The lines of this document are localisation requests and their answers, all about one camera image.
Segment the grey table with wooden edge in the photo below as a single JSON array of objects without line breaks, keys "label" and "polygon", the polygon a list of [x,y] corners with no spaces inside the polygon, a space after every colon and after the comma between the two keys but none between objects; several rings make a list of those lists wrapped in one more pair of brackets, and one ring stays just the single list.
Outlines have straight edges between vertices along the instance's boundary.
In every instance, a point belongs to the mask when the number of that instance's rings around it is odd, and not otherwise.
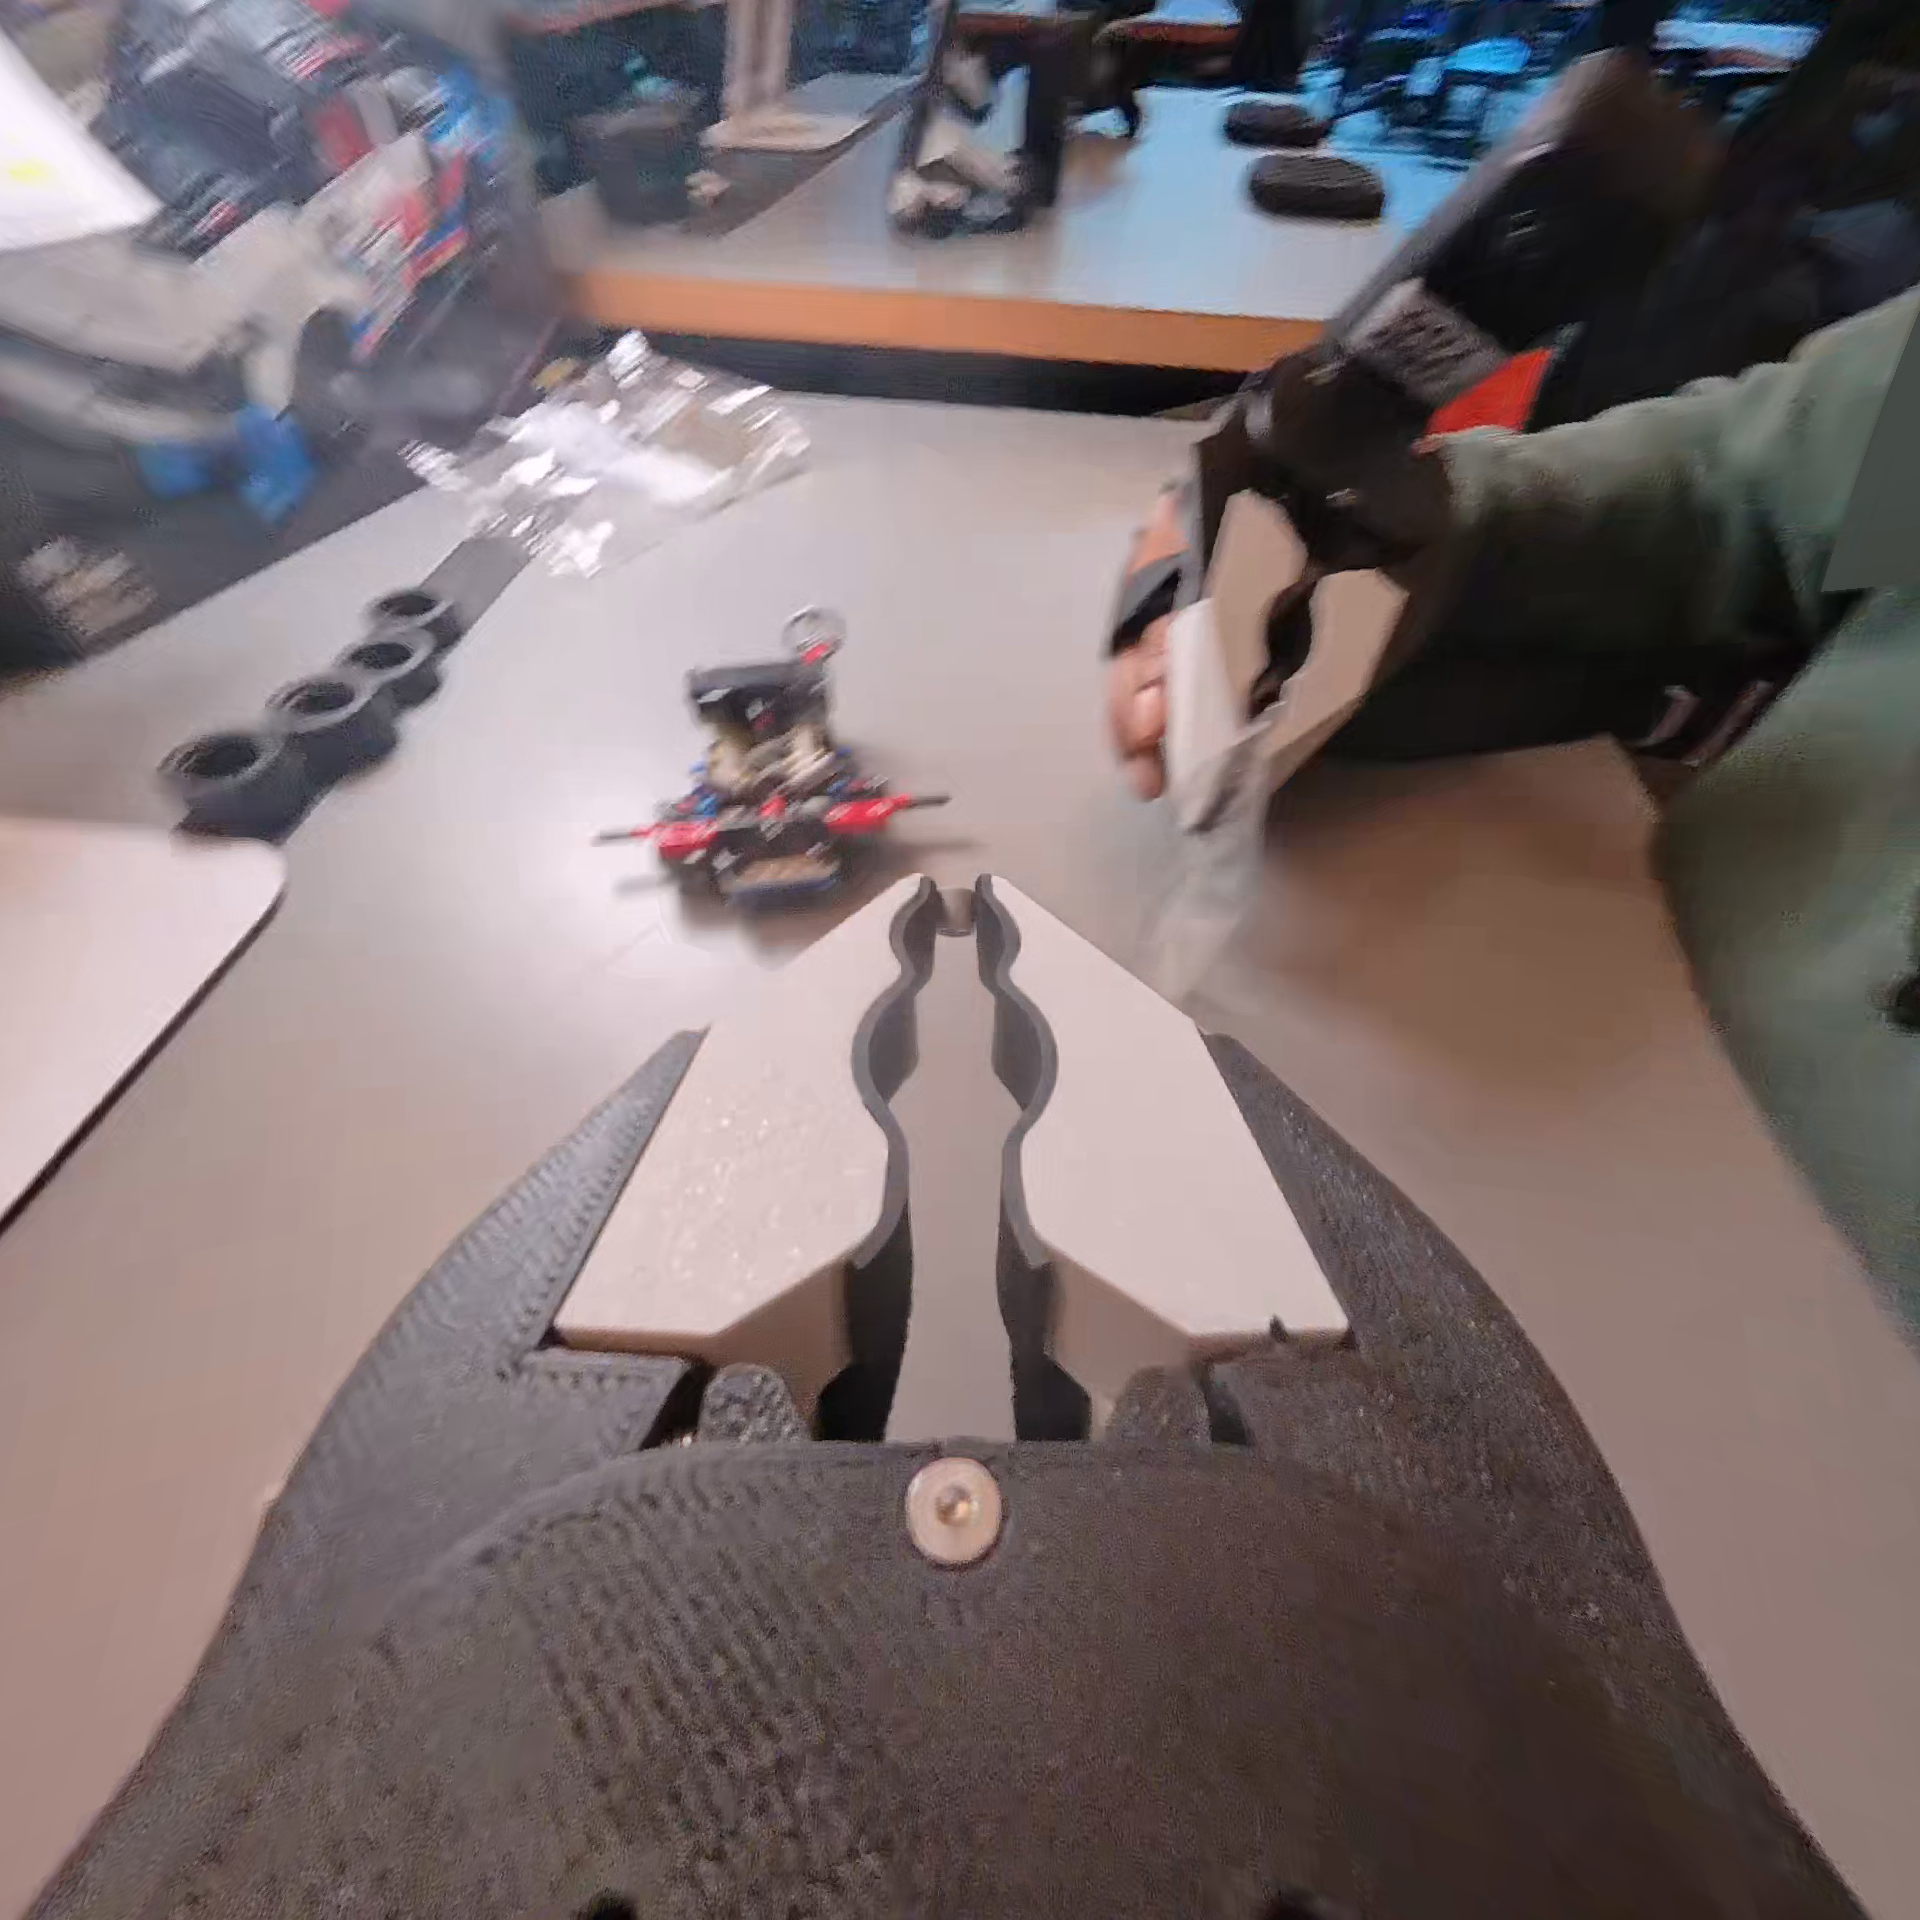
[{"label": "grey table with wooden edge", "polygon": [[1260,212],[1253,157],[1214,92],[1152,89],[1137,140],[1069,139],[1058,202],[1013,234],[920,243],[888,222],[901,110],[726,230],[609,222],[588,189],[541,204],[573,312],[613,331],[1177,372],[1249,372],[1307,344],[1466,173],[1421,153],[1379,174],[1373,222]]}]

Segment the partly built lego car model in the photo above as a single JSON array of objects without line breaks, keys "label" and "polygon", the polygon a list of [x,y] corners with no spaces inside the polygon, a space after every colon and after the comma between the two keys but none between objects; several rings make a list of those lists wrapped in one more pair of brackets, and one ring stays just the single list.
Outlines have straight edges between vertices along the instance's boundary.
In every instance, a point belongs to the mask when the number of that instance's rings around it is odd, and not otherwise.
[{"label": "partly built lego car model", "polygon": [[763,907],[837,890],[901,815],[946,807],[946,792],[870,773],[841,741],[831,666],[848,637],[839,612],[811,605],[780,627],[773,655],[689,669],[684,702],[704,750],[685,788],[592,845],[649,849],[689,899]]}]

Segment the person's right forearm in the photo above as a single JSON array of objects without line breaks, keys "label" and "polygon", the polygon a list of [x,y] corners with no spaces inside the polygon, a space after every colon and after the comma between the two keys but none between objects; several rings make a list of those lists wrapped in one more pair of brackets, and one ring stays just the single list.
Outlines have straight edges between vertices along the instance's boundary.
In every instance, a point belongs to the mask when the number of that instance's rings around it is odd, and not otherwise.
[{"label": "person's right forearm", "polygon": [[1406,576],[1413,643],[1325,754],[1641,742],[1680,695],[1701,729],[1799,669],[1843,714],[1914,711],[1915,589],[1827,584],[1914,324],[1903,292],[1669,396],[1438,440],[1419,461],[1446,486],[1433,553]]}]

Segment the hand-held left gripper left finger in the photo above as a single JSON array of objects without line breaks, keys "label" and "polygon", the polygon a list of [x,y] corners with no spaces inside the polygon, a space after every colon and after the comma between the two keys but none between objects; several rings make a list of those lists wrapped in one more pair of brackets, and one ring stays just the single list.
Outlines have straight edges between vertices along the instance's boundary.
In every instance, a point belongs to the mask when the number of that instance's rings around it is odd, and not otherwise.
[{"label": "hand-held left gripper left finger", "polygon": [[905,1149],[891,1095],[939,893],[901,877],[756,984],[689,1047],[550,1325],[556,1346],[775,1374],[820,1400],[898,1323]]}]

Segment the large clear plastic bag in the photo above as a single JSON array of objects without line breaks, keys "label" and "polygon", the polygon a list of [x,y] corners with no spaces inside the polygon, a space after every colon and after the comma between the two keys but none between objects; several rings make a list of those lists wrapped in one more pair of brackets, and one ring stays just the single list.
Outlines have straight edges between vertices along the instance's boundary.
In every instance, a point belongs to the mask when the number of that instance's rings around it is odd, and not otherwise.
[{"label": "large clear plastic bag", "polygon": [[563,358],[512,415],[460,444],[398,453],[475,541],[560,578],[592,578],[798,476],[811,443],[768,387],[684,363],[639,332]]}]

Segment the wooden stand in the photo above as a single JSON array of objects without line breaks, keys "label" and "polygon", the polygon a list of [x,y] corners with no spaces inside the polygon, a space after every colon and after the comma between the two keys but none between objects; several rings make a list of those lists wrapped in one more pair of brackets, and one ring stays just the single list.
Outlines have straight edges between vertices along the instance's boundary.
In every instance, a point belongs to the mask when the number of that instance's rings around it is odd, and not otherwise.
[{"label": "wooden stand", "polygon": [[831,154],[894,108],[903,76],[827,70],[798,82],[795,3],[726,3],[718,119],[699,135],[706,154]]}]

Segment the black mat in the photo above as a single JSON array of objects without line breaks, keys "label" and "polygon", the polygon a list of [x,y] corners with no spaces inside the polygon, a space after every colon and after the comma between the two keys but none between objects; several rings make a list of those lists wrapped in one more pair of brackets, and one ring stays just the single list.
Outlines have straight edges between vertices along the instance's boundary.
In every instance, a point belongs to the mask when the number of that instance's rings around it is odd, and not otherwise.
[{"label": "black mat", "polygon": [[4,422],[1,685],[62,674],[420,493],[396,444],[314,453],[282,525],[227,493],[158,499],[131,454]]}]

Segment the lego set box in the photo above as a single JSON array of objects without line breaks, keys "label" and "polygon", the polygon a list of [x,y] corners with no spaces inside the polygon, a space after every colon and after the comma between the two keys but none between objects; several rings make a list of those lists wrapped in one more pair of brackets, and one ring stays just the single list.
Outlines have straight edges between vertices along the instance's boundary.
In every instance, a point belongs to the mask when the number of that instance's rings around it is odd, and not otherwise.
[{"label": "lego set box", "polygon": [[155,197],[160,240],[200,259],[273,209],[308,220],[356,285],[359,364],[510,229],[505,107],[363,5],[117,5],[102,75],[91,132]]}]

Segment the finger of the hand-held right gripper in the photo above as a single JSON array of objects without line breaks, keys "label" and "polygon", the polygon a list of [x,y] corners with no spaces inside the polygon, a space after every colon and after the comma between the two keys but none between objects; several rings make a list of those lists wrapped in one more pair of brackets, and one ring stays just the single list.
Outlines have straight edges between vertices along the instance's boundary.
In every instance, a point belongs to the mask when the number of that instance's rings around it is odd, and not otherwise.
[{"label": "finger of the hand-held right gripper", "polygon": [[1246,796],[1280,783],[1290,721],[1261,695],[1276,603],[1304,576],[1306,548],[1284,510],[1235,493],[1220,516],[1198,597],[1163,643],[1163,804],[1183,834],[1207,834]]},{"label": "finger of the hand-held right gripper", "polygon": [[1320,574],[1280,598],[1257,706],[1266,791],[1286,787],[1357,712],[1394,653],[1406,600],[1382,572]]}]

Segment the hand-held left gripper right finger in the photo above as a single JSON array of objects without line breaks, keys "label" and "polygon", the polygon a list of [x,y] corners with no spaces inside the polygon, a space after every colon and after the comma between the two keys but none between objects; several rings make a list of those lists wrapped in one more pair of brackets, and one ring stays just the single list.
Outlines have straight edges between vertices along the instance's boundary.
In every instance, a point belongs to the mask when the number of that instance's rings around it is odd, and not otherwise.
[{"label": "hand-held left gripper right finger", "polygon": [[1348,1342],[1195,1021],[1002,877],[972,887],[972,944],[1016,1108],[995,1249],[1013,1426],[1102,1429],[1142,1372]]}]

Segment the small clear bag lego pieces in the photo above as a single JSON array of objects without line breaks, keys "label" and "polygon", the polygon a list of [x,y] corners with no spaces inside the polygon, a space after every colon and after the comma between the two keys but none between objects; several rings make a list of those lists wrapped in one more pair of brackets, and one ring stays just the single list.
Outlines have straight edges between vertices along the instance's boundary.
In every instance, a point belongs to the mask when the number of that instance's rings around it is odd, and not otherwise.
[{"label": "small clear bag lego pieces", "polygon": [[1172,1005],[1198,994],[1252,908],[1274,804],[1270,777],[1264,737],[1246,730],[1168,783],[1172,842],[1142,935],[1140,973]]}]

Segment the black and white object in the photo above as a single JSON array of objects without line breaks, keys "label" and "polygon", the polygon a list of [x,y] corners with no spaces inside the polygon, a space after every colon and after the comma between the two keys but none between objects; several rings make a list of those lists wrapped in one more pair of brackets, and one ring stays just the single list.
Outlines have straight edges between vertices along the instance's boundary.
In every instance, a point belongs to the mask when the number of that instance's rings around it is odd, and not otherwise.
[{"label": "black and white object", "polygon": [[986,144],[956,108],[932,97],[916,102],[882,194],[894,234],[935,243],[1017,233],[1037,209],[1019,153]]}]

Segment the person's torso green sweatshirt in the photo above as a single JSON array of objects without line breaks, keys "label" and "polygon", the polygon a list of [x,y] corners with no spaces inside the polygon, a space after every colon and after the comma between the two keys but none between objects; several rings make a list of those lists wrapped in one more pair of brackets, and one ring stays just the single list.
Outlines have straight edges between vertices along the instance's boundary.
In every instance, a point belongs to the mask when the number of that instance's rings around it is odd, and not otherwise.
[{"label": "person's torso green sweatshirt", "polygon": [[1860,597],[1666,807],[1658,873],[1756,1108],[1886,1306],[1918,1317],[1918,594]]}]

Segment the person's right hand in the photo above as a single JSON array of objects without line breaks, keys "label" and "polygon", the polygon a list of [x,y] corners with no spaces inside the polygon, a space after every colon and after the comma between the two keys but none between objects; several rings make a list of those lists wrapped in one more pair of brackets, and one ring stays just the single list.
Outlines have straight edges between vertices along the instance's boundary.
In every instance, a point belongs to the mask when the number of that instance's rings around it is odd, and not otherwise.
[{"label": "person's right hand", "polygon": [[1190,494],[1187,483],[1163,486],[1136,528],[1105,641],[1110,745],[1140,802],[1163,794],[1168,637],[1173,614],[1191,605],[1205,576]]}]

